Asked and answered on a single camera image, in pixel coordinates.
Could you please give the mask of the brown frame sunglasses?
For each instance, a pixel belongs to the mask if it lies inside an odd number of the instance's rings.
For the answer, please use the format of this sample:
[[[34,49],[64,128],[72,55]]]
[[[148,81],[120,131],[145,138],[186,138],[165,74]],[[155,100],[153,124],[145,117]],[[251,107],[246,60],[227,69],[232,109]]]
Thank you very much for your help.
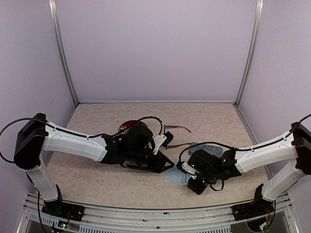
[[[169,136],[168,143],[164,147],[166,150],[191,145],[191,142],[187,140],[187,135],[192,131],[185,126],[165,124],[163,132]]]

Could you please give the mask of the black hard glasses case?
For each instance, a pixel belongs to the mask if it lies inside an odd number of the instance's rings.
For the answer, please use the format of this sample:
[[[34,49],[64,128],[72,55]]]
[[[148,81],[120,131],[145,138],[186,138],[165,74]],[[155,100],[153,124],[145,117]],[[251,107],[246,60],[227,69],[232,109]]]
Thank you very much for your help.
[[[150,171],[150,169],[147,166],[137,165],[137,164],[133,164],[133,163],[121,164],[121,167],[134,169],[134,170],[140,170],[140,171]]]

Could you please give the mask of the grey green glasses case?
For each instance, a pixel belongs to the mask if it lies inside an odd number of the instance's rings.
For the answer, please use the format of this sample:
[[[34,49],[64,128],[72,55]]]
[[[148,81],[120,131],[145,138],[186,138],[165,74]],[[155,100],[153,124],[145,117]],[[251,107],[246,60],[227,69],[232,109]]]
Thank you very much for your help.
[[[193,147],[189,149],[189,152],[188,152],[189,155],[192,155],[197,150],[204,150],[205,152],[208,152],[209,154],[214,155],[218,158],[220,158],[223,154],[223,149],[221,147],[207,145],[207,144],[197,146],[197,144],[198,143],[195,143],[195,142],[191,143],[191,146]]]

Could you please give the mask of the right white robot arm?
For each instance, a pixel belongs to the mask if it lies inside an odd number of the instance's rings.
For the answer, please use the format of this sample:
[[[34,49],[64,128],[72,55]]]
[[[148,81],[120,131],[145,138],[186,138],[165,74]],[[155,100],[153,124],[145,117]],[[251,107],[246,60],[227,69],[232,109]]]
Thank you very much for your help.
[[[227,150],[221,157],[197,150],[182,164],[182,168],[191,176],[187,187],[200,195],[217,181],[224,182],[283,160],[287,161],[286,166],[256,189],[255,200],[248,205],[249,212],[258,216],[267,208],[267,202],[273,202],[279,194],[311,173],[311,132],[301,123],[293,123],[290,131],[272,140]]]

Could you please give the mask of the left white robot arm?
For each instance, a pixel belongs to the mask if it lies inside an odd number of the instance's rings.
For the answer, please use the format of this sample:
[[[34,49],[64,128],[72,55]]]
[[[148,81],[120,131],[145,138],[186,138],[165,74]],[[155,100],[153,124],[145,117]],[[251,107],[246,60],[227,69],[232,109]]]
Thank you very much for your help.
[[[160,151],[173,139],[169,132],[154,135],[142,119],[126,122],[120,130],[108,135],[88,135],[62,128],[36,114],[26,119],[27,124],[18,132],[14,163],[23,169],[36,186],[43,200],[58,216],[68,211],[62,201],[59,187],[54,184],[41,163],[42,151],[54,151],[84,157],[107,165],[129,162],[131,169],[162,173],[174,163]]]

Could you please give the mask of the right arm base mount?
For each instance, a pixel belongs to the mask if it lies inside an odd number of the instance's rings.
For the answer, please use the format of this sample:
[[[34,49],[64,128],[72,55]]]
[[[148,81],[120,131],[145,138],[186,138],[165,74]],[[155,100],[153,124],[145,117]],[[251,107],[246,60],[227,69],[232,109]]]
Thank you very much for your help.
[[[232,206],[233,217],[235,221],[253,218],[271,213],[275,210],[273,201],[266,201],[262,195],[263,184],[259,185],[251,202],[237,204]]]

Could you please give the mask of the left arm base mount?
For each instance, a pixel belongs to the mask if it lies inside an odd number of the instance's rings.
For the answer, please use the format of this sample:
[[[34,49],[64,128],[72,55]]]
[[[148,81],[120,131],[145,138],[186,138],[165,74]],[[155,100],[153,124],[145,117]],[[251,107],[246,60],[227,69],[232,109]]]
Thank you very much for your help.
[[[56,185],[56,189],[58,194],[57,200],[44,201],[42,212],[51,216],[65,218],[68,221],[74,220],[81,222],[85,207],[78,204],[64,202],[58,185]]]

